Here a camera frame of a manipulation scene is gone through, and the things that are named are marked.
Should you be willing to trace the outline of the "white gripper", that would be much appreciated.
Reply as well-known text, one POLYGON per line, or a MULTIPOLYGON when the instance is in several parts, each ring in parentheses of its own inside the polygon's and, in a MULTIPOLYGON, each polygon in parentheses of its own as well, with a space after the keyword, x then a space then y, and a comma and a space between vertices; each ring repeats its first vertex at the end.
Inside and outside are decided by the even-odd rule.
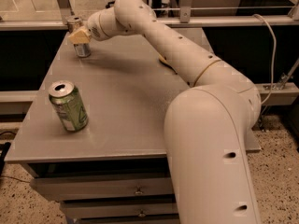
POLYGON ((102 30, 100 24, 101 12, 93 13, 87 20, 87 28, 82 26, 76 31, 73 31, 68 39, 73 44, 86 44, 95 39, 97 41, 104 41, 108 39, 108 35, 102 30))

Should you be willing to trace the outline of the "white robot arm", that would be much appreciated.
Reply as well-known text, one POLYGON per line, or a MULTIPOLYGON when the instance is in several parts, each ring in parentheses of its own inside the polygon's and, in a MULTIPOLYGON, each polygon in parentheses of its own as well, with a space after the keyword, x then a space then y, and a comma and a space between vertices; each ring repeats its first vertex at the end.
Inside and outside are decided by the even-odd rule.
POLYGON ((252 81, 156 19, 116 0, 71 33, 74 44, 143 35, 189 88, 169 105, 164 139, 180 224, 262 224, 245 144, 261 111, 252 81))

